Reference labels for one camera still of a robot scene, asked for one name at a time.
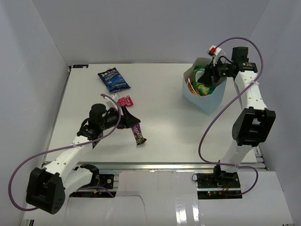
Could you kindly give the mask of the green Fox's candy packet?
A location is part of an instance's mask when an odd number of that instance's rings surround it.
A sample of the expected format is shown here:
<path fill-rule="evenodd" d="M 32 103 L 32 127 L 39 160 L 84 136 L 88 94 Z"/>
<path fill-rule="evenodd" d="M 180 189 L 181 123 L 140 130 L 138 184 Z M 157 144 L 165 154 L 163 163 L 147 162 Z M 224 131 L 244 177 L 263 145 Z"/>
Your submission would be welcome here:
<path fill-rule="evenodd" d="M 197 65 L 193 69 L 193 88 L 200 96 L 210 95 L 215 90 L 212 77 L 205 73 L 203 65 Z"/>

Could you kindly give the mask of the orange chips bag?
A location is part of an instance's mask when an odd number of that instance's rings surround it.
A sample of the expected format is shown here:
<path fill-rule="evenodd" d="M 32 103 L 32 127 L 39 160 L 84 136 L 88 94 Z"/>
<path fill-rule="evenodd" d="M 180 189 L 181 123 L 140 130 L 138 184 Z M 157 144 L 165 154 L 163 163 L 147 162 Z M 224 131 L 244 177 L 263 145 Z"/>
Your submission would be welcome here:
<path fill-rule="evenodd" d="M 187 88 L 188 90 L 197 97 L 200 97 L 200 94 L 193 88 L 190 78 L 187 80 Z"/>

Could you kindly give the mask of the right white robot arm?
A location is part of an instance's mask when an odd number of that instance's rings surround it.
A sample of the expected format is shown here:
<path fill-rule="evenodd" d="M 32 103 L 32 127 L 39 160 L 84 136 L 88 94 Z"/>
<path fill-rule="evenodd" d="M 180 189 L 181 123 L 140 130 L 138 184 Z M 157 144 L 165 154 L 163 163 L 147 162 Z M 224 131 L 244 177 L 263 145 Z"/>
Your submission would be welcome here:
<path fill-rule="evenodd" d="M 218 81 L 233 78 L 242 112 L 232 127 L 232 143 L 224 157 L 218 161 L 212 174 L 198 174 L 199 188 L 220 188 L 223 192 L 239 186 L 238 166 L 245 156 L 260 143 L 265 142 L 276 119 L 276 113 L 264 103 L 259 84 L 256 82 L 258 69 L 247 57 L 247 47 L 234 47 L 231 60 L 226 60 L 224 51 L 216 46 L 208 50 L 212 62 L 205 66 L 205 76 Z"/>

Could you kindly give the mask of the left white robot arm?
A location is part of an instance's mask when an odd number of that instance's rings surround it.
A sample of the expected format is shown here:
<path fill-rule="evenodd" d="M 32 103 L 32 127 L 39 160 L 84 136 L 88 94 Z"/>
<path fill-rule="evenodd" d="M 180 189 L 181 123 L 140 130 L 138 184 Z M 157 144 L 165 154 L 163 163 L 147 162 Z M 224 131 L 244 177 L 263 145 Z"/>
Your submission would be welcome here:
<path fill-rule="evenodd" d="M 116 127 L 130 129 L 140 123 L 125 106 L 120 110 L 107 109 L 103 104 L 94 104 L 89 117 L 82 122 L 70 148 L 64 150 L 44 168 L 35 168 L 30 173 L 26 202 L 50 214 L 56 214 L 71 193 L 99 184 L 99 169 L 91 164 L 77 166 L 87 153 L 103 138 L 103 132 Z"/>

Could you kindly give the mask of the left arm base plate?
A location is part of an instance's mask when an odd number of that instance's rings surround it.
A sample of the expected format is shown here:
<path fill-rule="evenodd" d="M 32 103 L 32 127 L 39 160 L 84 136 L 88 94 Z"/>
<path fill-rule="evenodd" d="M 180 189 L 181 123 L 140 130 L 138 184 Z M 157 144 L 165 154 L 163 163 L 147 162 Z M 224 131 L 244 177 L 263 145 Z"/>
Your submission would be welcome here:
<path fill-rule="evenodd" d="M 114 185 L 114 175 L 113 174 L 98 174 L 92 179 L 92 183 L 83 186 L 80 190 L 84 189 L 100 189 L 103 187 L 105 189 L 112 189 Z"/>

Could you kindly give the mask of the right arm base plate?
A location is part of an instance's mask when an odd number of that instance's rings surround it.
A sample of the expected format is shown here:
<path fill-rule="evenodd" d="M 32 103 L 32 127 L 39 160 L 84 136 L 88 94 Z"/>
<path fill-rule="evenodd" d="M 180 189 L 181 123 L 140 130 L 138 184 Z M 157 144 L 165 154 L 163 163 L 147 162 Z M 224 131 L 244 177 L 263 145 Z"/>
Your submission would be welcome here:
<path fill-rule="evenodd" d="M 192 181 L 197 183 L 198 188 L 240 188 L 237 173 L 233 178 L 215 177 L 213 173 L 195 173 L 192 175 Z"/>

